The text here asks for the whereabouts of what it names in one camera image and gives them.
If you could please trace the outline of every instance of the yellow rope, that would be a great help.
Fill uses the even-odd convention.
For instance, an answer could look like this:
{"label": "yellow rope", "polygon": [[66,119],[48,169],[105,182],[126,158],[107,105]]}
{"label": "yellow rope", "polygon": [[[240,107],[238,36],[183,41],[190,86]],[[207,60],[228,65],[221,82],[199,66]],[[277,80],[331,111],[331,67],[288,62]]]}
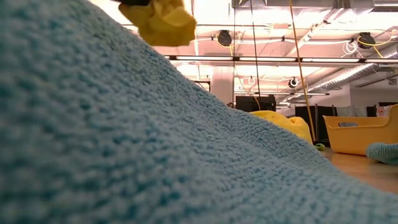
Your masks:
{"label": "yellow rope", "polygon": [[376,48],[376,46],[373,46],[373,48],[377,52],[377,54],[380,56],[380,58],[384,58],[383,55],[381,55],[380,51]]}
{"label": "yellow rope", "polygon": [[239,37],[238,37],[238,41],[237,41],[236,43],[234,43],[234,45],[224,46],[224,45],[220,44],[220,42],[218,41],[218,34],[216,35],[217,44],[218,44],[220,47],[229,48],[229,52],[231,53],[231,56],[234,56],[234,55],[232,54],[232,48],[234,48],[237,44],[239,44],[240,38],[241,38],[241,37],[239,36]]}
{"label": "yellow rope", "polygon": [[356,39],[358,41],[358,43],[361,43],[361,44],[366,45],[366,46],[372,46],[372,47],[377,47],[377,46],[382,46],[384,44],[388,44],[392,40],[392,36],[390,35],[390,39],[385,41],[385,42],[383,42],[383,43],[380,43],[380,44],[367,44],[367,43],[364,43],[364,42],[360,41],[360,38],[361,38],[361,36],[359,36]]}
{"label": "yellow rope", "polygon": [[293,14],[293,0],[289,0],[290,3],[290,13],[292,15],[292,24],[293,24],[293,33],[294,33],[294,41],[296,44],[296,52],[297,52],[297,59],[298,59],[298,67],[300,68],[300,77],[301,77],[301,81],[302,81],[302,85],[303,85],[303,91],[304,91],[304,98],[305,98],[305,103],[307,104],[307,111],[308,111],[308,116],[310,117],[310,128],[311,128],[311,133],[312,133],[312,139],[314,141],[316,141],[316,137],[315,137],[315,131],[313,129],[313,123],[312,123],[312,116],[311,116],[311,110],[310,110],[310,104],[308,102],[308,96],[307,96],[307,92],[305,90],[305,81],[304,81],[304,77],[303,77],[303,70],[301,67],[301,61],[300,61],[300,53],[299,53],[299,44],[297,43],[297,33],[296,33],[296,27],[294,24],[294,14]]}
{"label": "yellow rope", "polygon": [[244,90],[249,96],[253,96],[253,98],[256,100],[256,103],[257,103],[257,105],[258,105],[258,107],[259,107],[259,111],[260,111],[260,110],[261,110],[261,106],[260,106],[259,101],[257,100],[257,98],[256,98],[253,94],[251,94],[251,93],[244,87],[244,85],[243,85],[243,83],[242,83],[242,81],[241,81],[241,78],[239,78],[239,74],[238,74],[238,72],[236,71],[236,68],[235,68],[235,66],[234,66],[234,77],[235,77],[235,74],[237,74],[237,75],[236,75],[236,78],[238,78],[239,82],[241,83],[241,87],[243,88],[243,90]]}

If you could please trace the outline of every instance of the fluorescent light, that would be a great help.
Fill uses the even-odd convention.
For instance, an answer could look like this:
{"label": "fluorescent light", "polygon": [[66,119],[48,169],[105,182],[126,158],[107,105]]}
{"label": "fluorescent light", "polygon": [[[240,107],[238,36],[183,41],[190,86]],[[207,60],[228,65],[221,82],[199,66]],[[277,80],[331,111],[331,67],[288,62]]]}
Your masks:
{"label": "fluorescent light", "polygon": [[[258,95],[258,92],[246,92],[246,91],[236,91],[235,93],[237,94],[252,94],[252,95]],[[262,95],[291,95],[291,93],[286,93],[286,92],[261,92]]]}
{"label": "fluorescent light", "polygon": [[366,62],[371,63],[398,63],[398,59],[366,59]]}
{"label": "fluorescent light", "polygon": [[[240,57],[242,61],[256,61],[255,57]],[[295,62],[296,58],[285,58],[285,57],[258,57],[259,62]]]}
{"label": "fluorescent light", "polygon": [[358,62],[359,58],[303,58],[303,62]]}
{"label": "fluorescent light", "polygon": [[380,3],[375,3],[374,6],[376,7],[398,7],[398,3],[387,3],[387,4],[380,4]]}
{"label": "fluorescent light", "polygon": [[[252,94],[252,95],[258,95],[258,92],[245,92],[245,91],[236,91],[235,93],[237,94]],[[271,91],[262,91],[262,95],[296,95],[296,96],[302,96],[304,93],[288,93],[288,92],[271,92]],[[327,96],[329,93],[307,93],[308,96]]]}
{"label": "fluorescent light", "polygon": [[232,57],[177,56],[177,60],[230,60]]}
{"label": "fluorescent light", "polygon": [[[295,95],[303,96],[304,93],[295,93]],[[327,96],[328,93],[307,93],[308,96]]]}
{"label": "fluorescent light", "polygon": [[291,95],[291,93],[284,93],[284,92],[261,92],[261,94],[266,94],[266,95]]}

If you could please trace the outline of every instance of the exposed ceiling duct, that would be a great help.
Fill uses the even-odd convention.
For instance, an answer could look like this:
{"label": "exposed ceiling duct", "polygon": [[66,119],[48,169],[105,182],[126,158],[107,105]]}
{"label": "exposed ceiling duct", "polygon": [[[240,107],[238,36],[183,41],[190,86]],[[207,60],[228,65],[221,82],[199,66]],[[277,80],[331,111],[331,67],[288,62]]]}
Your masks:
{"label": "exposed ceiling duct", "polygon": [[[264,7],[289,7],[289,0],[231,0],[232,7],[236,9],[259,9]],[[314,7],[325,9],[354,9],[373,8],[373,0],[297,0],[295,7]]]}
{"label": "exposed ceiling duct", "polygon": [[[384,58],[397,58],[398,44],[394,44],[393,46],[382,50],[380,53]],[[371,55],[370,58],[378,58],[378,54]],[[341,86],[362,77],[372,75],[373,73],[380,71],[381,68],[382,67],[376,63],[359,65],[354,68],[345,68],[326,77],[322,81],[316,82],[315,84],[311,85],[308,88],[308,91],[317,91],[320,89],[331,90],[336,86]]]}

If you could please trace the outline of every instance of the ceiling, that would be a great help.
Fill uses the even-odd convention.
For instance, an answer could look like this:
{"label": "ceiling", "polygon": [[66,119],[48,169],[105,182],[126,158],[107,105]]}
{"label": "ceiling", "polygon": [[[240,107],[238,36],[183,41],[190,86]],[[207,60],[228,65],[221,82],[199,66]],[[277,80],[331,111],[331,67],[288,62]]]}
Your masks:
{"label": "ceiling", "polygon": [[[134,27],[118,11],[118,3],[110,0],[90,0],[102,8],[115,21],[137,33]],[[197,20],[197,39],[189,46],[181,47],[154,47],[164,55],[207,55],[255,56],[258,57],[296,57],[294,32],[290,11],[286,7],[257,7],[251,14],[247,9],[234,9],[231,0],[185,0],[185,8]],[[294,9],[295,25],[298,39],[311,35],[299,49],[301,57],[369,57],[375,55],[373,48],[355,50],[355,42],[347,46],[351,38],[357,38],[360,32],[370,32],[376,43],[388,43],[377,47],[378,50],[396,45],[398,32],[398,12],[370,12],[371,9],[331,9],[330,7],[297,7]],[[232,50],[222,47],[212,40],[220,30],[229,30],[236,44]],[[192,80],[210,81],[214,74],[214,67],[231,67],[232,62],[222,65],[207,62],[172,62],[177,69]],[[318,82],[323,78],[341,70],[345,66],[305,65],[302,69],[307,83]],[[288,88],[288,80],[300,77],[299,67],[294,65],[275,64],[256,66],[255,62],[236,64],[234,89],[239,91],[243,87],[247,90],[257,88],[257,73],[262,90],[295,91]],[[381,74],[367,77],[377,78]],[[377,84],[374,88],[384,88]]]}

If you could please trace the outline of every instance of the terry cloth fabric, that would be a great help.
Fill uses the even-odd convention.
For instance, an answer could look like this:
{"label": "terry cloth fabric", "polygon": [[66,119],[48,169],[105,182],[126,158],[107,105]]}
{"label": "terry cloth fabric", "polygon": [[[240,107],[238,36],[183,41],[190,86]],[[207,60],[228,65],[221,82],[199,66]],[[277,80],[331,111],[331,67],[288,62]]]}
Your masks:
{"label": "terry cloth fabric", "polygon": [[390,165],[398,165],[398,144],[371,144],[366,150],[369,159]]}
{"label": "terry cloth fabric", "polygon": [[86,0],[0,1],[0,223],[398,223]]}

